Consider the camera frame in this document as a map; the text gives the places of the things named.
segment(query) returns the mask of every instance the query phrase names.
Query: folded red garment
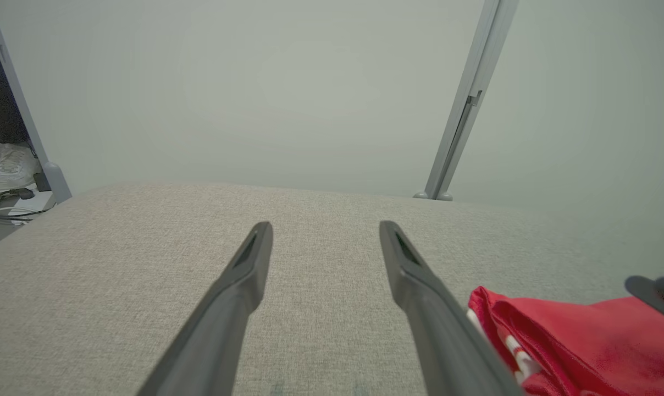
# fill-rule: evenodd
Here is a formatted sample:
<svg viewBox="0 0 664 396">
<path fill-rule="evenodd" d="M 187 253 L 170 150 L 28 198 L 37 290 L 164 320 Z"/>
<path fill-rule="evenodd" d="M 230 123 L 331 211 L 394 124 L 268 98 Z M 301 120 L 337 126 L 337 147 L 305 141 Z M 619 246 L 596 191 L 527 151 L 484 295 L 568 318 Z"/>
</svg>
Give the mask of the folded red garment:
<svg viewBox="0 0 664 396">
<path fill-rule="evenodd" d="M 637 298 L 580 305 L 480 287 L 468 306 L 528 394 L 664 396 L 664 315 Z"/>
</svg>

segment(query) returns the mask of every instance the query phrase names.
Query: power strip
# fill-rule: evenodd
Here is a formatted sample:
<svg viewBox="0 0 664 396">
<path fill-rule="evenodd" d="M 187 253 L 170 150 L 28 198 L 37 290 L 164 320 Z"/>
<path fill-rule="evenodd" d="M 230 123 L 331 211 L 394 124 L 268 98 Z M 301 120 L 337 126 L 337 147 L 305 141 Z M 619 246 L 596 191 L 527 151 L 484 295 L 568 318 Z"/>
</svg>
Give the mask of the power strip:
<svg viewBox="0 0 664 396">
<path fill-rule="evenodd" d="M 36 190 L 36 185 L 31 185 L 28 187 L 31 191 L 34 192 L 34 197 L 31 198 L 31 200 L 19 200 L 17 203 L 15 203 L 14 206 L 18 208 L 25 208 L 28 211 L 33 211 L 33 212 L 38 212 L 38 211 L 43 211 L 43 210 L 48 210 L 49 208 L 52 208 L 53 205 L 56 204 L 56 198 L 53 196 L 52 191 L 38 191 Z M 22 210 L 11 210 L 10 215 L 15 215 L 15 214 L 20 214 L 23 215 L 26 213 L 26 211 Z M 41 214 L 35 214 L 35 215 L 27 215 L 23 216 L 24 218 L 36 218 L 37 216 L 40 216 Z M 12 223 L 15 226 L 20 226 L 22 224 L 26 224 L 26 221 L 18 221 L 18 220 L 12 220 Z"/>
</svg>

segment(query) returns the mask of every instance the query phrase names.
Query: red fabric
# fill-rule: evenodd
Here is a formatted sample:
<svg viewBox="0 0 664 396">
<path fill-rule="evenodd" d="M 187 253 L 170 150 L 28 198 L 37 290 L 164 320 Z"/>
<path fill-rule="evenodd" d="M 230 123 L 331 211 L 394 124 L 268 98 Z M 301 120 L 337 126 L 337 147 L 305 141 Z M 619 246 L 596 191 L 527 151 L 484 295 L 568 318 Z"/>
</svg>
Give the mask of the red fabric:
<svg viewBox="0 0 664 396">
<path fill-rule="evenodd" d="M 664 315 L 636 298 L 579 305 L 480 287 L 468 305 L 512 371 L 508 334 L 543 367 L 523 382 L 529 394 L 664 396 Z"/>
</svg>

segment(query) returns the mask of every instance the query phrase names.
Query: person's leg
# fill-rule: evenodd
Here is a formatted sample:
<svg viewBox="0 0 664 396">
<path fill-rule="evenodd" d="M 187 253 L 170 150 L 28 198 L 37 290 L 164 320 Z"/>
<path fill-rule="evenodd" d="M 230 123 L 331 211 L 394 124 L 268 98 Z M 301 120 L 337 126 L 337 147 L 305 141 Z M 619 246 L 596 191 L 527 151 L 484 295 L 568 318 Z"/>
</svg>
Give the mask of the person's leg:
<svg viewBox="0 0 664 396">
<path fill-rule="evenodd" d="M 26 142 L 29 134 L 0 61 L 0 190 L 28 186 L 41 171 Z"/>
</svg>

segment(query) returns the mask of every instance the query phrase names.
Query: metal partition frame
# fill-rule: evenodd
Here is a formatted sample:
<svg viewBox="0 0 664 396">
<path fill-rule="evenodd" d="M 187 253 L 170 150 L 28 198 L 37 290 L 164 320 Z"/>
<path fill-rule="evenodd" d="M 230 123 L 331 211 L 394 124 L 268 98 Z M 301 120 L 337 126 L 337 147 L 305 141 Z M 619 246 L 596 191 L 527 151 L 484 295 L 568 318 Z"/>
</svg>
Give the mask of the metal partition frame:
<svg viewBox="0 0 664 396">
<path fill-rule="evenodd" d="M 415 198 L 452 200 L 447 189 L 457 170 L 517 7 L 518 0 L 486 0 L 483 4 L 440 148 L 425 190 L 415 194 Z"/>
<path fill-rule="evenodd" d="M 5 39 L 2 37 L 1 31 L 0 61 L 2 62 L 2 67 L 5 70 L 7 81 L 10 84 L 12 95 L 15 97 L 15 102 L 17 102 L 17 107 L 19 108 L 20 114 L 22 115 L 22 120 L 25 123 L 26 132 L 29 133 L 31 146 L 33 146 L 34 151 L 36 151 L 36 156 L 38 156 L 38 160 L 41 163 L 41 168 L 43 168 L 43 172 L 46 174 L 46 180 L 48 180 L 48 183 L 51 186 L 51 191 L 53 191 L 53 196 L 56 198 L 56 202 L 61 203 L 68 198 L 71 198 L 68 183 L 66 183 L 66 180 L 63 177 L 63 171 L 61 171 L 61 168 L 48 160 L 48 156 L 46 156 L 46 150 L 44 150 L 43 145 L 41 145 L 41 138 L 38 136 L 36 125 L 34 124 L 34 120 L 31 118 L 29 106 L 26 104 L 26 99 L 22 93 L 22 87 L 20 86 L 20 80 L 17 77 L 14 66 L 12 66 L 10 53 L 7 51 Z"/>
</svg>

